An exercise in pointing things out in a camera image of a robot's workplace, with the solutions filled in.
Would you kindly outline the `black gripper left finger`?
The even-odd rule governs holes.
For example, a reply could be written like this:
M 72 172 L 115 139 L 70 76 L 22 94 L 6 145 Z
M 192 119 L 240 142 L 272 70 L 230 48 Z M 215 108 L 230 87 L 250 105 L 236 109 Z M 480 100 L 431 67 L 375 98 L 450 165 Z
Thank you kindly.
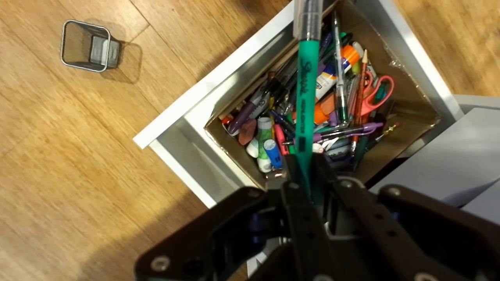
M 333 281 L 328 264 L 328 237 L 315 208 L 303 187 L 298 161 L 287 155 L 286 183 L 281 190 L 292 239 L 294 262 L 300 281 Z

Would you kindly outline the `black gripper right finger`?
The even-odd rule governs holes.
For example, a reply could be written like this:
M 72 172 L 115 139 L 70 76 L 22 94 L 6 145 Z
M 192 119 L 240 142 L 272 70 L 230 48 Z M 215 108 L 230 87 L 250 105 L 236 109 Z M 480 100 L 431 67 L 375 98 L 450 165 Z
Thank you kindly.
M 312 156 L 312 195 L 323 208 L 328 231 L 353 250 L 342 268 L 384 281 L 444 281 L 448 268 L 426 256 L 403 226 L 356 178 L 322 155 Z

